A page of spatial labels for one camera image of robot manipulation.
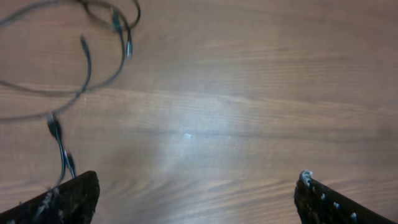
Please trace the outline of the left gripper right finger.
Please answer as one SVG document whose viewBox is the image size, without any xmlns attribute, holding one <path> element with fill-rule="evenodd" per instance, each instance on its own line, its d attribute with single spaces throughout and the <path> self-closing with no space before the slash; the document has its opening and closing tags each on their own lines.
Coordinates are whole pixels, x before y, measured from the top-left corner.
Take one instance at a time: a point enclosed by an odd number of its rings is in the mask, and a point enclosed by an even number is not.
<svg viewBox="0 0 398 224">
<path fill-rule="evenodd" d="M 312 178 L 303 170 L 294 204 L 302 224 L 396 224 Z"/>
</svg>

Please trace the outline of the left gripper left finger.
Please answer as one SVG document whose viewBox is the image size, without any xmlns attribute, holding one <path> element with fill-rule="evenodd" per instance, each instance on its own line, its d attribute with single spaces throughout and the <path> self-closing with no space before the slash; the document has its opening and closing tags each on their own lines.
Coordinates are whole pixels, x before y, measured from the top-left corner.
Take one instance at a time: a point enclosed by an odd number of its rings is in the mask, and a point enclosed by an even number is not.
<svg viewBox="0 0 398 224">
<path fill-rule="evenodd" d="M 100 196 L 96 172 L 89 170 L 1 213 L 1 223 L 90 224 Z"/>
</svg>

